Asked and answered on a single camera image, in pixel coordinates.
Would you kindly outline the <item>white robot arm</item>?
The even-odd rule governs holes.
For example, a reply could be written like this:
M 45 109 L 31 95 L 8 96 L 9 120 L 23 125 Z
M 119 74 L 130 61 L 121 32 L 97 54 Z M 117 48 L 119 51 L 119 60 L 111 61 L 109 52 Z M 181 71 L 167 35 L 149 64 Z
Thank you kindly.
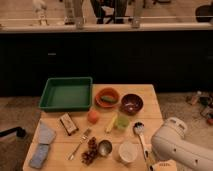
M 160 161 L 174 160 L 193 171 L 213 171 L 213 150 L 185 140 L 187 125 L 176 117 L 164 121 L 151 138 Z

